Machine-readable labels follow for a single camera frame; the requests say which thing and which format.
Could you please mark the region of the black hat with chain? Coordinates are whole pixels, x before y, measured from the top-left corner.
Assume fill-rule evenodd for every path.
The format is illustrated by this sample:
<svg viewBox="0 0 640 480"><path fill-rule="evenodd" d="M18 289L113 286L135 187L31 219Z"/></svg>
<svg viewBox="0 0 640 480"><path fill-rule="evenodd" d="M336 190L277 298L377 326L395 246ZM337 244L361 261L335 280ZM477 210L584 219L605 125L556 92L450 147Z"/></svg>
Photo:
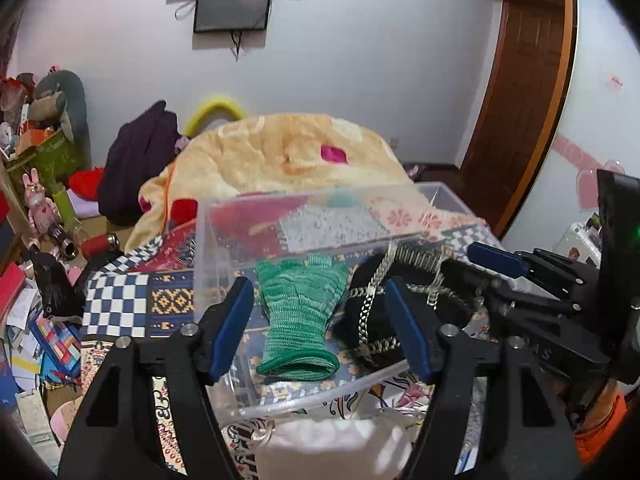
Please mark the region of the black hat with chain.
<svg viewBox="0 0 640 480"><path fill-rule="evenodd" d="M404 357L396 323L411 306L429 310L427 316L436 316L441 323L467 326L473 315L471 303L454 290L442 270L451 259L447 246L391 242L364 260L345 294L335 337L359 364L378 370Z"/></svg>

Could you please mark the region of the green knitted glove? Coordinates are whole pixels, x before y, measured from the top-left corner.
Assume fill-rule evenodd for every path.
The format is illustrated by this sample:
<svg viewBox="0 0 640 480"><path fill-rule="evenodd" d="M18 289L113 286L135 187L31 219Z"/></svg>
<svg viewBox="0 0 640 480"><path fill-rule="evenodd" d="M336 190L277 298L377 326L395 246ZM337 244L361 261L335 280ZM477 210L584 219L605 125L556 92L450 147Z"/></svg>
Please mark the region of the green knitted glove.
<svg viewBox="0 0 640 480"><path fill-rule="evenodd" d="M332 257L259 261L255 266L269 332L257 373L291 382L331 377L340 361L326 348L329 320L347 290L349 268Z"/></svg>

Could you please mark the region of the white cloth pouch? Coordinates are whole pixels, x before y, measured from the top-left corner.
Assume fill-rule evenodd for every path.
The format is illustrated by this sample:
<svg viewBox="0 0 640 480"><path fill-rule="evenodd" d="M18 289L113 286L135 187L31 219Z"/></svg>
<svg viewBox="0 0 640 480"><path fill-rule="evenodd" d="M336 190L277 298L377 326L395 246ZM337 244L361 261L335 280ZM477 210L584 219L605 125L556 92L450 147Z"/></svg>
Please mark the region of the white cloth pouch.
<svg viewBox="0 0 640 480"><path fill-rule="evenodd" d="M277 422L255 451L262 479L395 479L411 454L418 422L387 412L350 419Z"/></svg>

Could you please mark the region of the clear plastic storage box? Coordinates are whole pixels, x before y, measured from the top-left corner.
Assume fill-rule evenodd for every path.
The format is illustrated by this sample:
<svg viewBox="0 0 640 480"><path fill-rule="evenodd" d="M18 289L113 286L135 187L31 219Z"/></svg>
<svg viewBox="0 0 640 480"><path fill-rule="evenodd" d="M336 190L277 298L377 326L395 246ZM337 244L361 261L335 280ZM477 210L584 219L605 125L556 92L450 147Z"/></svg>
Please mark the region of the clear plastic storage box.
<svg viewBox="0 0 640 480"><path fill-rule="evenodd" d="M408 365L383 318L388 274L401 270L425 298L441 258L491 241L440 182L201 200L194 313L238 278L253 306L228 372L209 390L217 415L267 418L405 384Z"/></svg>

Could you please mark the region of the red cylindrical can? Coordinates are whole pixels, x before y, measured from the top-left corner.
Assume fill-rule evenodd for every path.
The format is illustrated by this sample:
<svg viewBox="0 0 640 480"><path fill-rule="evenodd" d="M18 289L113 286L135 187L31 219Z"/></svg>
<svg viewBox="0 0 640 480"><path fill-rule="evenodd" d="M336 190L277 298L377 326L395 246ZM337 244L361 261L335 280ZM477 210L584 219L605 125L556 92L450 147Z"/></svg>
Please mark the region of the red cylindrical can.
<svg viewBox="0 0 640 480"><path fill-rule="evenodd" d="M86 259L113 250L119 250L119 239L113 232L87 238L80 244L80 251Z"/></svg>

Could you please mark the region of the brown wooden door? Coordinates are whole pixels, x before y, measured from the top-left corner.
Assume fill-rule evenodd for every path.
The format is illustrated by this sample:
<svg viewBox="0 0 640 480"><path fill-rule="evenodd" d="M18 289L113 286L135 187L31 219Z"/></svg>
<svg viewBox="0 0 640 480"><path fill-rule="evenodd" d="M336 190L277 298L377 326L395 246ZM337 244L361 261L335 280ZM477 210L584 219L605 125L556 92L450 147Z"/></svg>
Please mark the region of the brown wooden door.
<svg viewBox="0 0 640 480"><path fill-rule="evenodd" d="M570 82L575 0L502 0L491 71L461 172L463 198L503 236L550 148Z"/></svg>

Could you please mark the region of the white wardrobe sliding door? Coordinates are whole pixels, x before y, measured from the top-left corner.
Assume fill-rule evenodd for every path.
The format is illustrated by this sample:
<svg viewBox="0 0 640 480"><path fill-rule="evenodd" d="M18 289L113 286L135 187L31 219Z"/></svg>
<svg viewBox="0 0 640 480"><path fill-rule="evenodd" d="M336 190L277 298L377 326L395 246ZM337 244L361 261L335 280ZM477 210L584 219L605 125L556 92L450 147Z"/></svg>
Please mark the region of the white wardrobe sliding door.
<svg viewBox="0 0 640 480"><path fill-rule="evenodd" d="M577 0L577 41L562 114L503 246L558 246L574 223L598 211L599 169L639 175L639 45L610 0Z"/></svg>

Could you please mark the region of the beige fleece blanket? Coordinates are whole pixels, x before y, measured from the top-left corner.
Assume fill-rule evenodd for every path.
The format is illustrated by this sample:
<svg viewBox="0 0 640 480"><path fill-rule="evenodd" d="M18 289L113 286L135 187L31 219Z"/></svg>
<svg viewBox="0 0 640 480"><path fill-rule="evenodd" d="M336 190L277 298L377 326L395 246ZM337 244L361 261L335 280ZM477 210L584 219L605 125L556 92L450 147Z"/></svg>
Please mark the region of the beige fleece blanket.
<svg viewBox="0 0 640 480"><path fill-rule="evenodd" d="M376 132L325 114L270 114L205 131L140 188L148 210L126 251L163 234L179 198L302 192L338 186L408 184L410 179Z"/></svg>

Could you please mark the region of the dark purple jacket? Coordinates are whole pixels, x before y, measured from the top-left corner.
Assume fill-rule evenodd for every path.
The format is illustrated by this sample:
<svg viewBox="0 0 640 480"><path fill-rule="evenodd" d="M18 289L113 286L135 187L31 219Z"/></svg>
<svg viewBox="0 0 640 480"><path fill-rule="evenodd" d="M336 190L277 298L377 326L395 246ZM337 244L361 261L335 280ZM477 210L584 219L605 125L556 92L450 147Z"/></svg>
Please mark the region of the dark purple jacket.
<svg viewBox="0 0 640 480"><path fill-rule="evenodd" d="M174 160L179 136L177 115L165 101L119 129L98 187L101 216L115 226L133 226L141 218L140 188Z"/></svg>

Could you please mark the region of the red cushion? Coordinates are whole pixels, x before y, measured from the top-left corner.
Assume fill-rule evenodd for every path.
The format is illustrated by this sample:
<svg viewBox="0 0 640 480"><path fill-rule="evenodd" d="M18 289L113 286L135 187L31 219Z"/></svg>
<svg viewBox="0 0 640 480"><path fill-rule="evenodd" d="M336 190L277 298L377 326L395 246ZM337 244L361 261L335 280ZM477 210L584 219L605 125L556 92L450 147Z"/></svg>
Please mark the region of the red cushion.
<svg viewBox="0 0 640 480"><path fill-rule="evenodd" d="M99 187L103 175L103 167L78 170L68 178L68 188L83 200L96 202L99 199Z"/></svg>

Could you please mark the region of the pink rabbit figurine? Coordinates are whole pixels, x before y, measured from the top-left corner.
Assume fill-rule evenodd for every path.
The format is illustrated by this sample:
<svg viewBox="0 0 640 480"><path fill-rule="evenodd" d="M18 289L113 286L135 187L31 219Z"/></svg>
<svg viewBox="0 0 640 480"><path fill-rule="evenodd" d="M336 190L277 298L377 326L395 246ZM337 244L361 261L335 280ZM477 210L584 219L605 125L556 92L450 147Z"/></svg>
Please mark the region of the pink rabbit figurine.
<svg viewBox="0 0 640 480"><path fill-rule="evenodd" d="M32 168L22 175L24 200L28 208L29 225L37 236L47 235L54 224L62 221L58 207L40 183L38 170Z"/></svg>

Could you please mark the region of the green storage box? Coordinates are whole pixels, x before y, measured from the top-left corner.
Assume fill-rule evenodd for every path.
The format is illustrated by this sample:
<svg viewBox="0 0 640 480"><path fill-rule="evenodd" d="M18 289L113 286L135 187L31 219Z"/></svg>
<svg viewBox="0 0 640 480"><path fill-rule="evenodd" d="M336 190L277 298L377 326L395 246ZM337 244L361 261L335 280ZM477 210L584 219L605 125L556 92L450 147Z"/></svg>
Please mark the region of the green storage box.
<svg viewBox="0 0 640 480"><path fill-rule="evenodd" d="M23 174L36 168L39 181L50 194L60 182L66 182L76 171L86 166L86 147L82 142L72 143L58 131L35 148L29 148L20 157L6 163L6 172L19 198L24 195Z"/></svg>

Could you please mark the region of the grey plush toy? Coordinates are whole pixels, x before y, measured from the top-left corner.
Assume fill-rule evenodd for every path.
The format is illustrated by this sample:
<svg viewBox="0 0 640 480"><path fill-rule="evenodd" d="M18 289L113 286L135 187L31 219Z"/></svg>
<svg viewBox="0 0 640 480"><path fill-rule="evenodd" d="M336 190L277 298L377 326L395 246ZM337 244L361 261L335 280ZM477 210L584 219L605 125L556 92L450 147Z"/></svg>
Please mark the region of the grey plush toy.
<svg viewBox="0 0 640 480"><path fill-rule="evenodd" d="M85 88L80 78L70 70L47 74L35 86L27 117L35 122L56 120L68 142L85 142L89 128Z"/></svg>

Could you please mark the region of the small black wall monitor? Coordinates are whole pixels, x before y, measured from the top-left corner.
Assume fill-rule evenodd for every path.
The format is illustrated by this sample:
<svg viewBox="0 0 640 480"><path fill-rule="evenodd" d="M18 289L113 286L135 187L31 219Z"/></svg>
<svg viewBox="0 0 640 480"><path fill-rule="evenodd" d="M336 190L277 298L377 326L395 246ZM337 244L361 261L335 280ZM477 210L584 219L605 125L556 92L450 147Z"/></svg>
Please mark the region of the small black wall monitor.
<svg viewBox="0 0 640 480"><path fill-rule="evenodd" d="M196 0L193 31L252 32L267 28L271 0Z"/></svg>

